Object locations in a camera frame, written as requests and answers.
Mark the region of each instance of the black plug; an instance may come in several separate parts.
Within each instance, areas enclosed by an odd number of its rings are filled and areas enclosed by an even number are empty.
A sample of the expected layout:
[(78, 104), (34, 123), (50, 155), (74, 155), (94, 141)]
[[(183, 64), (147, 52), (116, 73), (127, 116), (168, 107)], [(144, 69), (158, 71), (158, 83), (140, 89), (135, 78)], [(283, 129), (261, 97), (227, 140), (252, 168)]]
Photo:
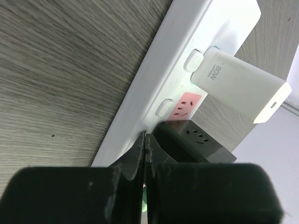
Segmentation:
[(177, 162), (233, 163), (236, 157), (191, 120), (165, 121), (153, 132)]

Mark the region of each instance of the white power adapter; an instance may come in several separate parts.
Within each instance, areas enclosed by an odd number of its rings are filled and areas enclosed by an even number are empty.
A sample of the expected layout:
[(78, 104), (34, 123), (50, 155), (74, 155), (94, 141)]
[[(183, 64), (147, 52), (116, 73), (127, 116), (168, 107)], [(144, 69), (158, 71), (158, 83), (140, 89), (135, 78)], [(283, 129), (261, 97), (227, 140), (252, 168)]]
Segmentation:
[(285, 80), (215, 47), (206, 51), (191, 81), (254, 124), (266, 122), (292, 91)]

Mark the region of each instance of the white power strip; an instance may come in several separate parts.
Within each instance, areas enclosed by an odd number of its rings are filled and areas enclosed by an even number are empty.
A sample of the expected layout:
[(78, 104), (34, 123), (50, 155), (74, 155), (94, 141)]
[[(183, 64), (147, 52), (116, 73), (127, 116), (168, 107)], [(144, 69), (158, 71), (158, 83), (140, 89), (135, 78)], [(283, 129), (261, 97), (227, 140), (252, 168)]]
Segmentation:
[(261, 12), (256, 0), (174, 0), (100, 146), (93, 167), (106, 167), (171, 116), (185, 93), (200, 95), (190, 119), (207, 93), (190, 82), (190, 54), (216, 46), (235, 55)]

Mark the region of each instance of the black object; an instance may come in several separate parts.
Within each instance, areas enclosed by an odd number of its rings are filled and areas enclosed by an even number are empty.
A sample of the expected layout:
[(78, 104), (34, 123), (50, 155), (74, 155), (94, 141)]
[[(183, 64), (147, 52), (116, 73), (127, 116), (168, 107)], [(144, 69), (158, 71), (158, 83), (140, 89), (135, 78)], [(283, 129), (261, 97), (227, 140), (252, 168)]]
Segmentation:
[(21, 170), (0, 201), (0, 223), (137, 224), (144, 179), (149, 224), (278, 224), (283, 216), (260, 167), (177, 163), (143, 132), (108, 168)]
[(177, 162), (233, 163), (236, 157), (191, 120), (166, 121), (153, 132)]

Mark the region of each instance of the wooden surface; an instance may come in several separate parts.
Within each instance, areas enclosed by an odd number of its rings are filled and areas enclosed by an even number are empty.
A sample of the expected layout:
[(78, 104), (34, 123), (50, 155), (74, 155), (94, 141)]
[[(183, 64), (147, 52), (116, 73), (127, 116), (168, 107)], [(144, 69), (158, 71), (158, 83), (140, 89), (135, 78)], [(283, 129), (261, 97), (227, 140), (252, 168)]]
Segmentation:
[[(91, 163), (170, 2), (0, 1), (0, 195), (22, 167)], [(237, 56), (286, 78), (298, 1), (260, 7)], [(194, 121), (229, 150), (253, 127), (210, 97)]]

